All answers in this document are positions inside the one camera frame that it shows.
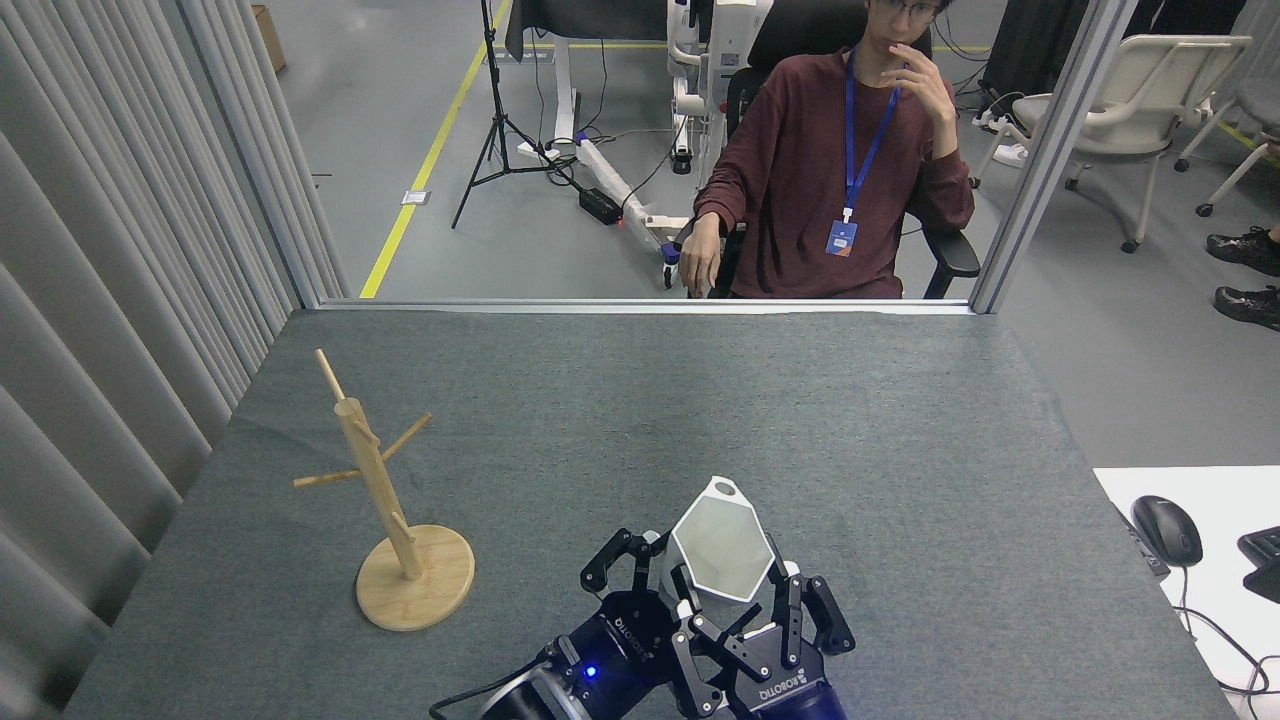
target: glasses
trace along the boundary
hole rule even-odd
[[[915,24],[928,24],[938,14],[938,6],[929,3],[904,3],[904,0],[879,0],[879,3],[893,14],[906,10],[906,17]]]

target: id badge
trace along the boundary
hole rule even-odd
[[[858,234],[858,223],[835,220],[831,223],[831,237],[827,238],[827,252],[837,258],[849,258],[854,250],[854,237]]]

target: gray table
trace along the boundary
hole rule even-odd
[[[358,482],[291,487],[349,466],[315,347],[384,438],[435,415],[389,464],[475,550],[434,628],[357,610]],[[407,311],[289,320],[65,715],[425,717],[577,626],[590,555],[712,474],[831,582],[850,719],[1233,717],[995,318]]]

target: wooden stand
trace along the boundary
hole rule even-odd
[[[387,539],[374,547],[356,575],[360,609],[375,625],[388,630],[420,630],[434,625],[457,610],[471,592],[475,556],[466,538],[449,528],[410,527],[387,474],[387,459],[422,429],[431,416],[420,418],[387,452],[379,452],[381,441],[370,429],[360,401],[342,392],[323,350],[316,350],[316,360],[338,398],[333,411],[358,469],[298,478],[293,480],[293,487],[362,477],[387,529]]]

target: robotic hand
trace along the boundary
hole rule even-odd
[[[671,569],[673,593],[650,588],[650,562],[667,551],[671,533],[636,536],[620,529],[580,574],[600,597],[600,609],[567,635],[548,643],[484,703],[481,720],[618,720],[659,685],[669,685],[689,719],[845,720],[823,656],[854,648],[854,637],[826,580],[806,578],[781,562],[772,538],[771,621],[744,634],[760,612],[753,603],[719,629],[703,612],[687,565]],[[635,559],[628,589],[611,591],[608,570],[623,555]],[[801,635],[804,611],[817,625],[813,642]],[[694,659],[710,659],[719,671],[704,679]],[[495,685],[465,693],[438,710]]]

